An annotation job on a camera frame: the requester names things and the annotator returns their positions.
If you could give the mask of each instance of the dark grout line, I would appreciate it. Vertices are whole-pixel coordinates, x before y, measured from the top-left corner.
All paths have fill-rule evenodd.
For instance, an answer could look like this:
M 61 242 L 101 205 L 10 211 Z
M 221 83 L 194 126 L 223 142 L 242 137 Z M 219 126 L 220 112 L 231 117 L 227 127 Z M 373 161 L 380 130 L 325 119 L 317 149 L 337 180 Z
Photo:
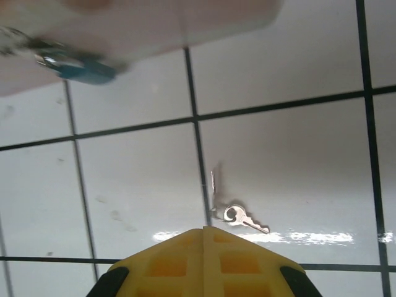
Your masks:
M 353 265 L 353 264 L 300 264 L 304 270 L 326 271 L 355 271 L 355 272 L 381 272 L 380 265 Z
M 229 110 L 229 111 L 221 111 L 218 113 L 203 114 L 203 115 L 198 116 L 198 120 L 205 121 L 208 119 L 228 118 L 231 116 L 239 116 L 239 115 L 243 115 L 243 114 L 262 113 L 265 111 L 273 111 L 273 110 L 283 110 L 285 108 L 294 108 L 294 107 L 300 107 L 300 106 L 315 105 L 315 104 L 320 104 L 320 103 L 349 100 L 349 99 L 360 98 L 363 96 L 364 96 L 363 91 L 355 91 L 355 92 L 336 94 L 336 95 L 328 95 L 328 96 L 315 97 L 315 98 L 308 98 L 308 99 L 302 99 L 302 100 L 286 101 L 286 102 L 274 103 L 274 104 L 269 104 L 269 105 L 260 105 L 260 106 L 249 107 L 249 108 L 241 108 L 239 110 Z
M 75 136 L 75 118 L 73 113 L 73 104 L 69 89 L 69 83 L 65 80 L 64 81 L 64 88 L 66 91 L 66 100 L 67 100 L 67 109 L 69 111 L 69 123 L 71 127 L 71 131 L 73 136 Z M 77 167 L 77 174 L 79 178 L 79 187 L 80 187 L 80 194 L 82 198 L 82 204 L 84 206 L 84 218 L 85 218 L 85 227 L 87 229 L 87 235 L 89 240 L 90 252 L 91 257 L 95 257 L 95 248 L 93 246 L 93 235 L 92 235 L 92 228 L 90 224 L 90 217 L 89 217 L 89 210 L 88 210 L 88 203 L 87 203 L 87 195 L 85 191 L 85 184 L 84 184 L 84 177 L 82 175 L 82 165 L 81 165 L 81 157 L 80 157 L 80 150 L 76 139 L 73 140 L 73 148 L 74 148 L 74 156 L 75 156 L 75 165 Z M 92 265 L 93 272 L 95 275 L 95 280 L 98 281 L 98 269 L 95 264 Z
M 62 258 L 62 257 L 4 257 L 0 261 L 14 262 L 54 262 L 54 263 L 83 263 L 83 264 L 114 264 L 120 259 L 93 259 L 93 258 Z
M 160 121 L 160 122 L 141 124 L 141 125 L 136 125 L 136 126 L 128 126 L 128 127 L 104 130 L 104 131 L 76 134 L 75 138 L 76 139 L 86 139 L 86 138 L 92 138 L 92 137 L 98 137 L 98 136 L 108 136 L 108 135 L 120 134 L 120 133 L 126 133 L 126 132 L 138 131 L 138 130 L 146 130 L 146 129 L 153 129 L 153 128 L 158 128 L 158 127 L 166 127 L 166 126 L 174 126 L 174 125 L 180 125 L 180 124 L 186 124 L 186 123 L 193 123 L 193 121 L 194 121 L 194 118 L 192 116 L 190 116 L 190 117 L 186 117 L 186 118 L 171 119 L 168 121 Z
M 72 140 L 73 140 L 72 136 L 65 136 L 65 137 L 52 138 L 46 140 L 39 140 L 34 142 L 26 142 L 24 144 L 13 144 L 13 145 L 7 145 L 5 147 L 0 147 L 0 152 L 3 150 L 15 150 L 17 148 L 22 149 L 24 147 L 35 147 L 37 145 L 45 145 L 45 144 L 57 144 L 58 142 L 72 141 Z
M 389 85 L 387 87 L 375 88 L 372 90 L 373 95 L 383 95 L 396 92 L 396 85 Z
M 372 95 L 374 92 L 372 90 L 372 83 L 371 83 L 369 45 L 368 45 L 368 37 L 367 37 L 366 12 L 364 8 L 364 0 L 356 0 L 356 13 L 358 17 L 360 58 L 361 58 L 361 69 L 363 75 L 364 102 L 366 106 L 366 120 L 367 120 L 367 132 L 368 132 L 369 152 L 370 152 L 370 162 L 371 162 L 372 189 L 374 193 L 374 209 L 376 213 L 377 235 L 380 236 L 385 233 L 385 223 L 384 223 L 384 209 L 382 205 L 376 122 L 374 116 L 374 102 L 372 99 Z M 381 240 L 378 240 L 378 250 L 379 250 L 379 262 L 381 265 L 382 290 L 384 292 L 384 297 L 391 297 L 386 243 L 383 243 Z
M 202 186 L 202 197 L 204 199 L 206 225 L 212 226 L 212 217 L 210 216 L 210 203 L 209 203 L 209 197 L 208 197 L 208 192 L 207 192 L 207 183 L 206 183 L 204 153 L 202 150 L 202 142 L 201 142 L 201 136 L 200 136 L 200 130 L 199 130 L 199 122 L 198 122 L 199 117 L 197 114 L 196 92 L 195 92 L 195 88 L 194 88 L 194 77 L 192 74 L 191 56 L 190 56 L 189 48 L 184 49 L 184 58 L 186 61 L 188 87 L 189 87 L 189 91 L 190 91 L 191 111 L 192 111 L 192 116 L 194 118 L 194 120 L 193 120 L 194 132 L 195 132 L 195 137 L 196 137 L 199 173 L 200 173 L 200 181 L 201 181 L 201 186 Z
M 2 230 L 1 219 L 0 219 L 0 251 L 1 251 L 1 254 L 3 255 L 2 257 L 7 256 L 6 242 L 4 241 L 4 233 Z M 2 269 L 4 271 L 4 278 L 6 281 L 8 297 L 14 297 L 14 291 L 12 288 L 12 281 L 11 281 L 11 274 L 10 274 L 10 267 L 6 261 L 4 261 L 2 263 Z
M 91 258 L 62 258 L 62 257 L 4 257 L 0 261 L 14 262 L 54 262 L 54 263 L 82 263 L 82 264 L 114 264 L 121 259 L 91 259 Z M 351 272 L 381 272 L 380 265 L 364 264 L 300 264 L 304 270 L 351 271 Z M 389 271 L 396 272 L 396 266 L 390 266 Z
M 388 94 L 388 93 L 394 93 L 394 92 L 396 92 L 396 86 L 394 86 L 394 85 L 388 86 L 388 87 L 375 88 L 372 90 L 372 94 L 374 94 L 374 95 L 382 95 L 382 94 Z M 221 111 L 218 113 L 209 113 L 209 114 L 202 114 L 202 115 L 197 114 L 196 116 L 193 116 L 193 117 L 190 116 L 190 117 L 186 117 L 186 118 L 171 119 L 171 120 L 167 120 L 167 121 L 140 124 L 140 125 L 135 125 L 135 126 L 120 127 L 120 128 L 116 128 L 116 129 L 108 129 L 108 130 L 104 130 L 104 131 L 95 131 L 95 132 L 88 132 L 88 133 L 83 133 L 83 134 L 74 134 L 73 136 L 64 136 L 64 137 L 45 139 L 45 140 L 39 140 L 39 141 L 34 141 L 34 142 L 25 142 L 22 144 L 7 145 L 7 146 L 0 147 L 0 152 L 5 151 L 5 150 L 19 149 L 19 148 L 22 149 L 25 147 L 35 147 L 38 145 L 56 144 L 58 142 L 74 141 L 76 139 L 77 140 L 78 139 L 88 139 L 88 138 L 92 138 L 92 137 L 107 136 L 107 135 L 113 135 L 113 134 L 119 134 L 119 133 L 125 133 L 125 132 L 139 131 L 139 130 L 144 130 L 144 129 L 153 129 L 153 128 L 158 128 L 158 127 L 167 127 L 167 126 L 173 126 L 173 125 L 178 125 L 178 124 L 194 123 L 196 121 L 198 121 L 198 122 L 206 121 L 209 119 L 227 118 L 227 117 L 231 117 L 231 116 L 239 116 L 242 114 L 261 113 L 261 112 L 265 112 L 265 111 L 282 110 L 282 109 L 286 109 L 286 108 L 294 108 L 294 107 L 299 107 L 299 106 L 309 106 L 309 105 L 315 105 L 315 104 L 321 104 L 321 103 L 349 100 L 349 99 L 360 98 L 360 97 L 364 97 L 364 91 L 355 91 L 355 92 L 349 92 L 349 93 L 327 95 L 327 96 L 322 96 L 322 97 L 300 99 L 300 100 L 294 100 L 294 101 L 286 101 L 286 102 L 282 102 L 282 103 L 260 105 L 260 106 L 250 107 L 250 108 L 241 108 L 238 110 Z

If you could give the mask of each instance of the white tiled floor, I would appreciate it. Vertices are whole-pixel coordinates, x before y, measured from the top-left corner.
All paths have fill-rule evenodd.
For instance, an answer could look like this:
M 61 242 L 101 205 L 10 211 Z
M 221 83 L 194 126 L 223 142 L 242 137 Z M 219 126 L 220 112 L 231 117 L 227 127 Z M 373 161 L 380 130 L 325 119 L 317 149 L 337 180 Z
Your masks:
M 371 79 L 373 87 L 396 83 L 396 26 L 394 0 L 365 0 Z
M 85 296 L 95 284 L 92 266 L 9 262 L 15 296 Z
M 378 264 L 365 120 L 355 99 L 202 122 L 223 201 L 243 201 L 273 233 L 215 226 L 298 262 Z
M 396 7 L 383 2 L 366 1 L 375 87 L 396 84 L 390 29 Z M 363 89 L 354 0 L 287 0 L 269 27 L 190 52 L 199 114 Z M 137 62 L 108 85 L 71 82 L 70 91 L 77 134 L 192 116 L 181 50 Z M 395 102 L 394 93 L 374 98 L 387 230 L 381 240 L 390 265 L 396 265 Z M 199 126 L 206 177 L 220 162 L 225 200 L 240 200 L 272 232 L 215 226 L 306 264 L 379 265 L 363 98 Z M 71 136 L 70 127 L 63 84 L 0 98 L 4 256 L 90 257 L 75 143 L 4 149 Z M 185 123 L 76 140 L 98 258 L 126 257 L 205 224 L 194 132 Z M 8 264 L 15 297 L 84 296 L 94 282 L 91 264 Z M 109 265 L 97 268 L 101 275 Z M 379 272 L 308 274 L 324 296 L 382 294 Z M 390 279 L 395 292 L 394 274 Z M 0 296 L 6 294 L 1 266 Z
M 192 124 L 79 145 L 98 257 L 122 259 L 205 224 Z
M 353 0 L 285 1 L 271 26 L 191 53 L 202 114 L 362 88 Z
M 191 115 L 181 50 L 137 62 L 111 85 L 72 82 L 71 92 L 78 133 Z
M 6 287 L 6 278 L 4 277 L 4 265 L 3 261 L 0 261 L 0 296 L 8 296 Z
M 70 133 L 62 83 L 0 100 L 1 146 L 69 136 Z
M 307 271 L 307 274 L 324 297 L 382 296 L 378 272 Z
M 0 153 L 8 256 L 90 257 L 71 142 Z
M 396 95 L 374 97 L 389 264 L 396 265 Z

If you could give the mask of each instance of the silver key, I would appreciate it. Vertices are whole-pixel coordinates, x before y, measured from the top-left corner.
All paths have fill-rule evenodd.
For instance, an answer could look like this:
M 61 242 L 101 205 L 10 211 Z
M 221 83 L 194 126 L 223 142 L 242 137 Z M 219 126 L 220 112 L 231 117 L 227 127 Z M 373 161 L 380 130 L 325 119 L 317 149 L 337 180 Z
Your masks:
M 234 218 L 236 219 L 234 222 L 227 222 L 227 224 L 229 224 L 230 226 L 244 225 L 265 234 L 270 233 L 270 228 L 268 226 L 260 226 L 259 224 L 254 223 L 252 218 L 246 215 L 246 211 L 242 206 L 235 204 L 227 207 L 224 211 L 225 221 L 231 221 L 234 219 L 233 217 L 229 216 L 230 212 L 234 213 Z

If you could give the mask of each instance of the yellow plastic object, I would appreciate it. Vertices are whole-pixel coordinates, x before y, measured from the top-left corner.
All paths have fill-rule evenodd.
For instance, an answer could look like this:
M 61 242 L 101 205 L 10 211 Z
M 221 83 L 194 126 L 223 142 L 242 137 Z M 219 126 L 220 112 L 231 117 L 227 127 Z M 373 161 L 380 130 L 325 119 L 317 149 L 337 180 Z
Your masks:
M 117 297 L 202 297 L 202 229 L 192 229 L 110 267 L 129 273 Z
M 120 269 L 127 275 L 114 293 L 103 293 L 109 288 L 104 281 L 99 294 L 88 296 L 321 297 L 297 263 L 215 227 L 166 240 L 115 263 L 105 275 Z

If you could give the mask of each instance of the blurry keychain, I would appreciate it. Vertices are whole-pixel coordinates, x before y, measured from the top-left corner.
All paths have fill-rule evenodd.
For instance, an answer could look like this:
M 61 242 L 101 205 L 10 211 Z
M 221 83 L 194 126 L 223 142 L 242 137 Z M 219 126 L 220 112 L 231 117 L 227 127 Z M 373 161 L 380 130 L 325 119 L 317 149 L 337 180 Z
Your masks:
M 100 85 L 116 77 L 116 69 L 101 63 L 97 54 L 81 52 L 56 41 L 30 38 L 13 28 L 0 27 L 0 33 L 11 40 L 0 48 L 0 54 L 33 56 L 39 65 L 62 79 Z

